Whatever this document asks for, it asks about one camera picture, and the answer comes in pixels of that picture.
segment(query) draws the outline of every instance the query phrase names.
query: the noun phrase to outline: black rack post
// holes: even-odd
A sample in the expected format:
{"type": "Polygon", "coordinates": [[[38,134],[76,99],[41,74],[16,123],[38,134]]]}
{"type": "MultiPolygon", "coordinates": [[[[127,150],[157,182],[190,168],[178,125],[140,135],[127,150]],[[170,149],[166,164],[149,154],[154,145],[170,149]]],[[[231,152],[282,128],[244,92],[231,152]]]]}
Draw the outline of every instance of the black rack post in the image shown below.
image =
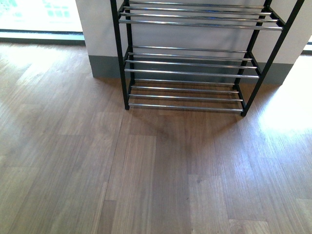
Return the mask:
{"type": "MultiPolygon", "coordinates": [[[[266,0],[264,2],[264,4],[263,4],[264,9],[261,12],[266,12],[268,10],[268,7],[271,5],[271,3],[272,3],[272,0],[266,0]]],[[[265,16],[259,16],[259,19],[265,19],[265,16]]],[[[262,26],[262,25],[263,25],[262,22],[258,22],[256,24],[256,26],[262,26]]],[[[253,50],[254,44],[255,44],[255,42],[256,42],[256,40],[258,38],[259,32],[260,32],[259,30],[254,30],[253,31],[252,37],[251,37],[251,39],[249,41],[249,44],[248,44],[248,47],[247,47],[247,53],[245,54],[244,58],[249,58],[249,54],[248,53],[250,53],[253,50]]],[[[243,61],[242,64],[241,64],[241,66],[246,66],[246,65],[247,65],[246,61],[243,61]]],[[[238,75],[242,75],[244,73],[244,71],[245,71],[244,69],[240,69],[237,74],[238,75]]],[[[236,90],[238,89],[237,86],[240,83],[240,80],[241,80],[240,78],[236,78],[235,79],[234,89],[236,89],[236,90]]]]}
{"type": "MultiPolygon", "coordinates": [[[[124,3],[125,3],[125,6],[130,6],[129,0],[125,0],[124,3]]],[[[126,16],[126,20],[131,20],[131,17],[126,16]]],[[[132,26],[131,26],[131,24],[127,24],[127,38],[128,38],[128,46],[129,46],[128,51],[133,53],[133,39],[132,39],[132,26]]],[[[133,55],[129,55],[129,59],[133,60],[134,59],[133,55]]],[[[134,69],[134,68],[135,68],[134,63],[130,63],[130,69],[134,69]]],[[[131,85],[134,85],[136,82],[134,72],[130,73],[130,77],[131,77],[131,81],[130,81],[129,87],[131,87],[131,85]]]]}
{"type": "Polygon", "coordinates": [[[246,114],[247,114],[247,112],[248,112],[252,102],[254,101],[254,98],[255,98],[256,94],[258,93],[258,91],[259,91],[259,89],[260,89],[260,87],[261,87],[261,85],[263,83],[264,78],[266,77],[267,73],[269,72],[269,69],[270,69],[271,65],[273,64],[274,59],[275,59],[279,49],[281,48],[281,46],[282,46],[282,44],[283,44],[283,42],[284,42],[284,40],[285,40],[285,38],[286,38],[290,28],[291,28],[291,26],[293,25],[293,22],[296,19],[296,17],[298,15],[298,13],[299,13],[303,3],[304,3],[304,0],[298,0],[296,2],[295,6],[294,6],[294,8],[293,8],[293,10],[292,10],[292,12],[291,12],[291,14],[290,14],[286,24],[285,24],[285,26],[283,28],[283,31],[282,31],[281,35],[279,36],[279,38],[277,40],[277,43],[276,43],[276,45],[275,45],[275,47],[274,47],[274,49],[273,49],[273,51],[272,51],[272,53],[271,53],[271,55],[269,57],[269,60],[266,63],[266,65],[265,65],[265,67],[264,67],[264,69],[262,71],[262,74],[261,74],[261,76],[260,76],[260,78],[259,78],[259,80],[258,80],[258,82],[257,82],[257,84],[256,84],[256,86],[255,86],[255,88],[254,88],[254,90],[253,90],[253,92],[252,92],[252,94],[251,94],[247,104],[246,104],[246,107],[244,108],[243,112],[241,113],[241,115],[243,117],[246,116],[246,114]]]}
{"type": "Polygon", "coordinates": [[[129,95],[127,93],[126,75],[124,71],[121,36],[120,36],[120,28],[119,28],[119,15],[117,11],[116,0],[111,0],[111,9],[112,9],[112,15],[113,15],[113,24],[114,24],[114,31],[115,31],[115,40],[116,40],[116,48],[117,48],[117,55],[118,55],[121,87],[122,87],[122,93],[123,93],[123,101],[125,104],[125,109],[129,110],[130,109],[129,95]]]}

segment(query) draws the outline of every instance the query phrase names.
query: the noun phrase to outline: chrome rod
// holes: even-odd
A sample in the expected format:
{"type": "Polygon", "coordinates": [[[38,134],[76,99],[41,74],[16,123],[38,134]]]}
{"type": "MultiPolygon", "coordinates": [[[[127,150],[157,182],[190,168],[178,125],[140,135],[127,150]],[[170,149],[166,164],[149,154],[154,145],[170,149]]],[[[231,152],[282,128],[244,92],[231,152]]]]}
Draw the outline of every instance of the chrome rod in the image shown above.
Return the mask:
{"type": "Polygon", "coordinates": [[[132,89],[147,89],[158,91],[183,91],[183,92],[204,92],[204,93],[220,93],[220,94],[238,94],[238,91],[224,90],[208,90],[208,89],[182,89],[182,88],[163,88],[163,87],[147,87],[147,86],[131,86],[132,89]]]}
{"type": "Polygon", "coordinates": [[[138,49],[161,49],[161,50],[189,50],[189,51],[207,51],[207,52],[221,52],[221,53],[247,53],[244,50],[216,50],[216,49],[199,49],[199,48],[180,48],[180,47],[164,47],[164,46],[138,46],[133,45],[132,48],[138,49]]]}
{"type": "Polygon", "coordinates": [[[180,22],[143,21],[143,20],[127,20],[127,19],[120,19],[119,23],[161,24],[161,25],[186,26],[186,27],[231,28],[231,29],[269,30],[269,31],[282,31],[283,30],[283,27],[209,24],[209,23],[180,23],[180,22]]]}
{"type": "Polygon", "coordinates": [[[180,100],[205,100],[205,101],[238,101],[242,102],[242,99],[228,99],[228,98],[212,98],[212,97],[176,97],[176,96],[157,96],[157,95],[139,95],[129,94],[135,98],[160,98],[160,99],[180,99],[180,100]]]}
{"type": "Polygon", "coordinates": [[[133,6],[125,6],[124,9],[125,10],[135,10],[135,11],[194,12],[194,13],[248,15],[248,16],[270,16],[272,14],[271,12],[216,11],[216,10],[153,8],[153,7],[133,7],[133,6]]]}
{"type": "Polygon", "coordinates": [[[211,16],[177,16],[177,15],[155,15],[155,14],[136,14],[121,13],[122,16],[130,17],[151,17],[151,18],[168,18],[168,19],[187,19],[187,20],[218,20],[218,21],[238,21],[238,22],[259,22],[259,23],[277,23],[277,19],[245,19],[232,17],[211,17],[211,16]]]}
{"type": "Polygon", "coordinates": [[[259,79],[259,76],[250,76],[250,75],[217,74],[217,73],[202,73],[202,72],[177,72],[177,71],[159,71],[159,70],[140,70],[140,69],[128,69],[128,68],[125,69],[125,72],[177,74],[177,75],[180,74],[180,75],[192,75],[192,76],[259,79]]]}
{"type": "Polygon", "coordinates": [[[200,4],[181,2],[153,2],[153,1],[129,1],[130,4],[144,5],[170,5],[170,6],[197,6],[197,7],[217,7],[217,8],[239,8],[239,9],[264,9],[264,6],[244,6],[244,5],[222,5],[222,4],[200,4]]]}
{"type": "Polygon", "coordinates": [[[136,79],[136,81],[152,81],[163,83],[187,83],[187,84],[207,84],[207,85],[235,85],[234,83],[219,83],[219,82],[204,82],[204,81],[189,81],[189,80],[166,80],[166,79],[136,79]]]}
{"type": "Polygon", "coordinates": [[[135,60],[126,60],[126,62],[141,63],[141,64],[156,64],[156,65],[181,65],[181,66],[194,66],[194,67],[218,67],[218,68],[238,68],[238,69],[256,69],[257,68],[257,67],[249,67],[249,66],[205,64],[205,63],[184,63],[184,62],[157,62],[157,61],[135,61],[135,60]]]}
{"type": "Polygon", "coordinates": [[[175,58],[190,58],[190,59],[207,59],[214,61],[252,61],[251,58],[225,58],[225,57],[211,57],[211,56],[197,56],[197,55],[171,55],[171,54],[150,54],[150,53],[132,53],[129,52],[129,55],[134,56],[160,56],[160,57],[175,57],[175,58]]]}
{"type": "Polygon", "coordinates": [[[194,106],[167,106],[167,105],[150,105],[150,104],[137,104],[129,103],[129,106],[136,107],[155,107],[155,108],[169,108],[169,109],[180,109],[180,110],[201,110],[201,111],[234,111],[242,112],[242,109],[225,109],[225,108],[211,108],[211,107],[194,107],[194,106]]]}

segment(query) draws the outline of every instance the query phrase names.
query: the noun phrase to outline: glass window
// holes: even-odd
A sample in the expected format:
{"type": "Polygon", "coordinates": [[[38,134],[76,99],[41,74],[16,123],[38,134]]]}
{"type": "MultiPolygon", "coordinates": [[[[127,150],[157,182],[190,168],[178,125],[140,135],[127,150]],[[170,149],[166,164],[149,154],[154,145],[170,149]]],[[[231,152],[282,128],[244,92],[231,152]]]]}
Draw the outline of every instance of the glass window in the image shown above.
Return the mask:
{"type": "Polygon", "coordinates": [[[0,29],[82,32],[75,0],[0,0],[0,29]]]}

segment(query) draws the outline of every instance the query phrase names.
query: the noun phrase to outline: rack shelf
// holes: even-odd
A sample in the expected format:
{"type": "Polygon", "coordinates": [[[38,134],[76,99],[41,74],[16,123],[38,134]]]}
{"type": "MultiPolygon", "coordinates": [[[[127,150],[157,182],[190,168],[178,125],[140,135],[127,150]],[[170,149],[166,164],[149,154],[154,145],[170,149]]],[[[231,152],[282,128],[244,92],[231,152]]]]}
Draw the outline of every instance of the rack shelf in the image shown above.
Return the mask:
{"type": "Polygon", "coordinates": [[[245,116],[304,0],[297,0],[287,22],[270,7],[271,2],[266,0],[262,6],[253,6],[125,0],[118,10],[116,0],[111,0],[125,108],[234,111],[245,116]],[[127,25],[125,54],[121,49],[120,24],[127,25]],[[132,24],[253,30],[253,35],[245,51],[133,45],[132,24]],[[281,32],[263,70],[252,53],[261,30],[281,32]],[[128,73],[131,79],[127,87],[128,73]],[[138,78],[138,73],[151,77],[138,78]],[[190,79],[180,79],[182,75],[190,79]],[[216,78],[225,82],[214,82],[216,78]],[[247,101],[239,86],[241,79],[257,82],[247,101]]]}

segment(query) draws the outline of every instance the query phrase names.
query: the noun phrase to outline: wood grain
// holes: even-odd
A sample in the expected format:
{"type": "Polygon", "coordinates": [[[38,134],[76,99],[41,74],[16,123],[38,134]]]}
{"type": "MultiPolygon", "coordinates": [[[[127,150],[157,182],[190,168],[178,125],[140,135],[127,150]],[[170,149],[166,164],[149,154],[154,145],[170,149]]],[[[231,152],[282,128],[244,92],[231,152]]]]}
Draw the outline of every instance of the wood grain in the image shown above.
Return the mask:
{"type": "Polygon", "coordinates": [[[183,126],[183,117],[159,116],[153,180],[152,234],[188,234],[191,230],[187,145],[183,126]]]}
{"type": "Polygon", "coordinates": [[[311,62],[245,118],[125,111],[84,46],[0,43],[0,233],[311,234],[311,62]]]}
{"type": "Polygon", "coordinates": [[[307,233],[312,233],[312,200],[298,198],[297,203],[304,217],[303,222],[306,225],[306,231],[307,233]]]}
{"type": "Polygon", "coordinates": [[[80,136],[58,137],[44,162],[45,166],[34,180],[9,234],[50,232],[55,218],[52,213],[68,186],[82,141],[80,136]]]}
{"type": "Polygon", "coordinates": [[[155,136],[130,136],[112,234],[150,233],[155,150],[155,136]]]}
{"type": "Polygon", "coordinates": [[[189,175],[192,233],[230,234],[221,178],[189,175]]]}
{"type": "Polygon", "coordinates": [[[132,120],[132,112],[125,112],[122,117],[118,142],[111,167],[105,200],[117,200],[121,188],[122,170],[124,167],[125,154],[129,141],[129,131],[132,120]]]}
{"type": "Polygon", "coordinates": [[[279,161],[253,158],[251,162],[271,233],[309,233],[279,161]]]}
{"type": "Polygon", "coordinates": [[[230,219],[231,234],[270,234],[269,225],[264,221],[230,219]]]}
{"type": "Polygon", "coordinates": [[[37,173],[36,168],[0,168],[0,234],[10,230],[37,173]]]}
{"type": "Polygon", "coordinates": [[[230,219],[266,220],[236,118],[211,113],[215,150],[230,219]]]}
{"type": "Polygon", "coordinates": [[[99,220],[97,234],[110,234],[114,221],[116,201],[105,200],[99,220]]]}
{"type": "Polygon", "coordinates": [[[185,113],[188,174],[219,175],[215,139],[208,113],[185,113]]]}

